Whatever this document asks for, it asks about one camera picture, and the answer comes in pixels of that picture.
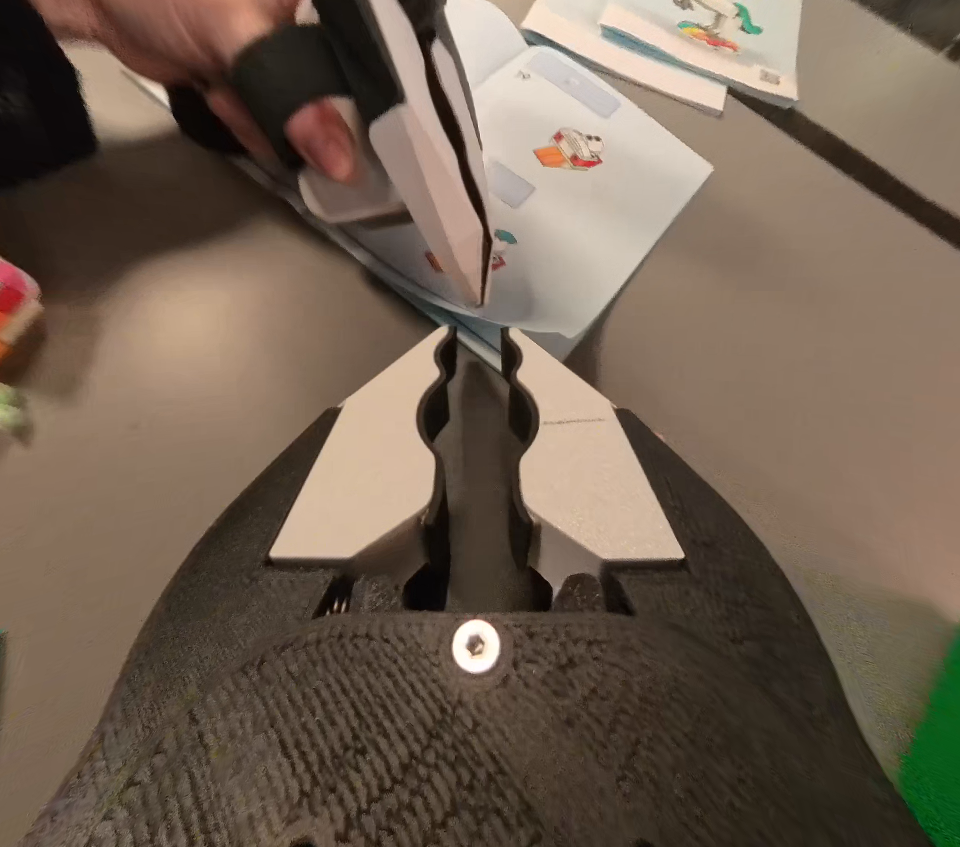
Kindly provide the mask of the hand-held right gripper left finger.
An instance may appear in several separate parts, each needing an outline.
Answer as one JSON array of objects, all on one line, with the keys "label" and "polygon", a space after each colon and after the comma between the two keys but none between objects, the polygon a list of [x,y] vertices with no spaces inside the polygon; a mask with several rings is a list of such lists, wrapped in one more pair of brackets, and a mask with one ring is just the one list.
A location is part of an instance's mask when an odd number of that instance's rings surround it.
[{"label": "hand-held right gripper left finger", "polygon": [[454,327],[440,327],[344,400],[269,550],[276,566],[320,566],[401,585],[448,580],[447,478],[436,440],[450,421]]}]

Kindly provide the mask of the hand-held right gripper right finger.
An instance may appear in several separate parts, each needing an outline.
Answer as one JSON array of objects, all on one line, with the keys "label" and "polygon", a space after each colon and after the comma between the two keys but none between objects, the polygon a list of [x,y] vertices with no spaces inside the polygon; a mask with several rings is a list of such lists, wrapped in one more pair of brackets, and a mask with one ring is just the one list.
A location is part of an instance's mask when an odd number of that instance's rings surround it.
[{"label": "hand-held right gripper right finger", "polygon": [[510,550],[552,589],[612,569],[674,568],[686,555],[618,410],[526,334],[501,330],[508,421]]}]

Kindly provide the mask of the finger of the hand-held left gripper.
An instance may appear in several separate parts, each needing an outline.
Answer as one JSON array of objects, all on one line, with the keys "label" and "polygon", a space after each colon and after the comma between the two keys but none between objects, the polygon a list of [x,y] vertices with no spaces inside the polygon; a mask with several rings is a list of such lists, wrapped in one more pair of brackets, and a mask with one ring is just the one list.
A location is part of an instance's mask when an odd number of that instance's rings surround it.
[{"label": "finger of the hand-held left gripper", "polygon": [[328,225],[373,221],[397,215],[404,207],[427,248],[438,261],[456,302],[483,307],[488,285],[466,285],[455,267],[437,211],[436,197],[448,193],[449,151],[427,82],[427,41],[436,5],[428,0],[426,30],[418,33],[400,0],[367,0],[374,31],[386,46],[401,89],[401,99],[370,121],[362,180],[335,193],[331,181],[305,168],[298,190],[308,211]]},{"label": "finger of the hand-held left gripper", "polygon": [[436,5],[427,40],[427,82],[450,161],[449,192],[437,195],[437,212],[464,283],[486,286],[493,240],[483,146],[447,8],[446,2]]}]

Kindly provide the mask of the small colourful lego model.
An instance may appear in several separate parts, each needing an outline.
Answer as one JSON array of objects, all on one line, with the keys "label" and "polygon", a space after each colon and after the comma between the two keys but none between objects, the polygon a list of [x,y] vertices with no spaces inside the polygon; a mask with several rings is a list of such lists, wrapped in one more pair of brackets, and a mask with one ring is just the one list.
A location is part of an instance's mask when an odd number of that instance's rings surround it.
[{"label": "small colourful lego model", "polygon": [[36,280],[6,258],[1,258],[1,361],[39,320],[42,291]]}]

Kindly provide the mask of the person's left forearm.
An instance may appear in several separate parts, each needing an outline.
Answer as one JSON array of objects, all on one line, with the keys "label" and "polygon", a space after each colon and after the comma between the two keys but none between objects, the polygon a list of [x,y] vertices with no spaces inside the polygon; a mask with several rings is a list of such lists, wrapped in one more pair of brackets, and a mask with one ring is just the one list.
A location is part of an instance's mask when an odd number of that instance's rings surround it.
[{"label": "person's left forearm", "polygon": [[1,0],[1,190],[97,147],[74,65],[30,0]]}]

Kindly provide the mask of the closed plain instruction booklet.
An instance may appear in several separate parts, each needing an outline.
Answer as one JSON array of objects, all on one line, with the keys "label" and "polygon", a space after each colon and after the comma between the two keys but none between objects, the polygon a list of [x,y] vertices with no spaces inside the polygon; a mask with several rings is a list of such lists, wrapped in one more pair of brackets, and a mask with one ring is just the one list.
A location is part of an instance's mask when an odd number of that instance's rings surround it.
[{"label": "closed plain instruction booklet", "polygon": [[535,0],[521,24],[529,43],[551,45],[584,64],[720,116],[726,85],[645,49],[604,36],[599,20],[608,0]]}]

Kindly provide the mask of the closed booklet with unicorn cover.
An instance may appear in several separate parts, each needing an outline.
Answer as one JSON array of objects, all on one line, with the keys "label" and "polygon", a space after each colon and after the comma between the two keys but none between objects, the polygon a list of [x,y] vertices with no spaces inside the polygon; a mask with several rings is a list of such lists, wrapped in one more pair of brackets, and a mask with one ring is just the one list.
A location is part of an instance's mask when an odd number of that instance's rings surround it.
[{"label": "closed booklet with unicorn cover", "polygon": [[803,0],[607,0],[605,38],[781,108],[799,99]]}]

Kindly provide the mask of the green plastic bin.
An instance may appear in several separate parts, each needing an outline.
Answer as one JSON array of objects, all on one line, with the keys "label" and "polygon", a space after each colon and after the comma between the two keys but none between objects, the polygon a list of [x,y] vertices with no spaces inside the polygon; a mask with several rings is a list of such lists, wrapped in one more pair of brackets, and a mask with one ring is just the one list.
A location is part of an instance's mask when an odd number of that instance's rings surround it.
[{"label": "green plastic bin", "polygon": [[959,637],[943,657],[898,781],[931,843],[959,845]]}]

